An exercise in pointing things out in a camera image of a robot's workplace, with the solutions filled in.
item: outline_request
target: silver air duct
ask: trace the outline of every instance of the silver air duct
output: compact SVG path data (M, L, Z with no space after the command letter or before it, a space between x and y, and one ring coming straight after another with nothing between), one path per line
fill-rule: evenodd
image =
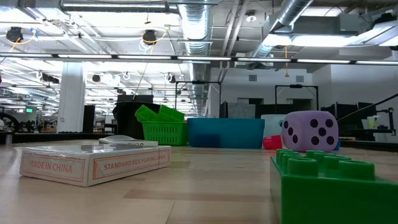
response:
M181 4L178 5L181 15L182 31L184 39L187 40L206 40L210 25L210 6L200 4ZM188 55L200 56L208 55L209 45L201 42L185 43L185 50ZM191 80L210 79L210 66L203 63L190 64ZM197 99L198 114L202 114L202 108L205 104L201 99L204 98L203 86L193 85L193 92Z
M273 24L270 24L269 30L266 30L267 32L264 33L269 34L271 31L283 26L292 26L312 2L313 0L285 0L280 7L280 11L277 12L277 19ZM266 57L273 47L274 46L263 45L261 43L250 57Z

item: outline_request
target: blue storage container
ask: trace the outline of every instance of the blue storage container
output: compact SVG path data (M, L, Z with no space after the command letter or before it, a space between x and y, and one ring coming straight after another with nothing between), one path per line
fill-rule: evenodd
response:
M188 118L188 140L192 147L260 149L263 119Z

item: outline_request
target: purple die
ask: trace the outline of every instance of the purple die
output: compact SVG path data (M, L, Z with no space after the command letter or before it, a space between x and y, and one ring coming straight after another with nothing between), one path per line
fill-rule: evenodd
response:
M282 139L288 149L332 151L338 142L335 117L326 111L289 113L282 125Z

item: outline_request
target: black dot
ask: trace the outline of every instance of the black dot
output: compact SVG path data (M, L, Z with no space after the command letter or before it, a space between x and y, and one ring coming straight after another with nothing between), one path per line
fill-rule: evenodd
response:
M316 146L317 144L319 144L319 139L318 137L314 136L311 138L311 142L314 146Z
M325 128L320 128L318 130L318 134L322 137L324 137L326 135L326 129Z
M331 119L327 119L325 123L326 123L326 127L328 127L328 128L333 127L333 121Z
M297 141L299 141L299 138L297 137L297 135L293 135L293 142L297 143Z
M318 127L318 121L316 119L312 119L310 124L311 124L311 127L313 127L313 128Z
M332 145L333 143L335 143L335 139L333 137L329 136L329 137L326 138L326 142L329 145Z

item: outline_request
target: green building block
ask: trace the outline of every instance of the green building block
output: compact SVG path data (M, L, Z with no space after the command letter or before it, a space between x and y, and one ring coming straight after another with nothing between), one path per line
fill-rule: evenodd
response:
M333 153L279 149L271 194L280 224L398 223L398 184L376 177L370 162Z

